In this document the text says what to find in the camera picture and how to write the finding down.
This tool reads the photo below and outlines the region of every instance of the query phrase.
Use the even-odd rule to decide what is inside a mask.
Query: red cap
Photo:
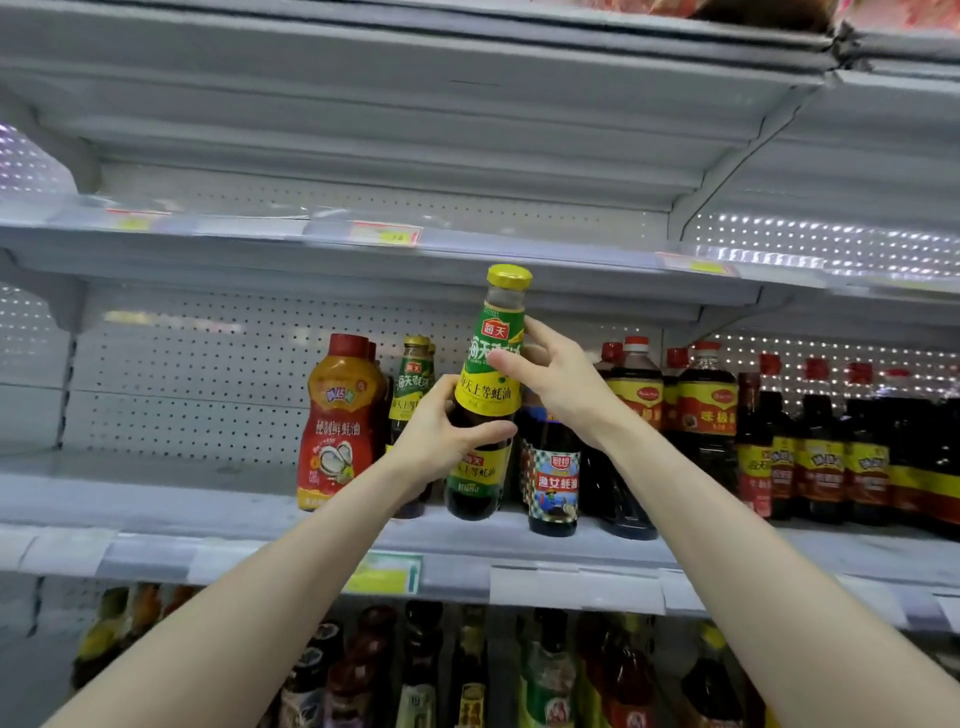
[[[774,353],[760,355],[760,373],[764,376],[778,376],[783,371],[783,362],[780,356]]]
[[[865,361],[852,361],[847,365],[847,381],[850,384],[873,384],[874,365]]]
[[[666,365],[669,369],[686,369],[690,365],[690,352],[687,349],[666,350]]]
[[[804,362],[804,379],[825,381],[830,379],[830,367],[826,359],[809,358]]]
[[[352,333],[331,333],[330,346],[326,353],[331,356],[355,356],[366,359],[370,350],[370,340],[366,336]]]
[[[623,353],[623,344],[619,341],[606,341],[603,350],[600,351],[600,358],[604,361],[614,361]]]

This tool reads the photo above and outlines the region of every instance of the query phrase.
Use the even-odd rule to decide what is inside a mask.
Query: pegboard
[[[684,236],[693,255],[734,262],[824,268],[843,275],[960,275],[960,239],[849,222],[741,213],[700,214]]]

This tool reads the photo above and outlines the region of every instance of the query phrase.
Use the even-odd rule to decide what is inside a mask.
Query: yellow bottle cap
[[[723,636],[723,632],[709,622],[704,622],[700,625],[700,636],[704,638],[704,642],[713,647],[713,649],[721,650],[727,646],[727,638]]]
[[[533,281],[533,274],[526,268],[510,263],[497,263],[487,272],[487,280],[497,288],[509,291],[525,291]]]

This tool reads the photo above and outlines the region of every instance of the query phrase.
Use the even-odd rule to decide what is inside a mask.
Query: supermarket shelf
[[[0,459],[5,570],[209,583],[307,515],[292,468],[113,455]],[[894,623],[944,628],[937,596],[960,595],[960,545],[906,529],[780,533]],[[568,539],[520,513],[462,522],[431,506],[390,522],[374,549],[422,556],[419,593],[502,604],[703,614],[663,540],[628,542],[590,519]]]

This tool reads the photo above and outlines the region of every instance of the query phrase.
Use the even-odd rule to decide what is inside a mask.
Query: brand logo
[[[660,390],[657,387],[640,387],[636,395],[644,401],[656,401],[660,398]]]
[[[510,338],[510,326],[499,319],[485,319],[480,325],[480,333],[491,339],[506,341]]]
[[[714,401],[718,401],[721,404],[730,404],[733,401],[733,392],[729,389],[717,389],[711,396]]]

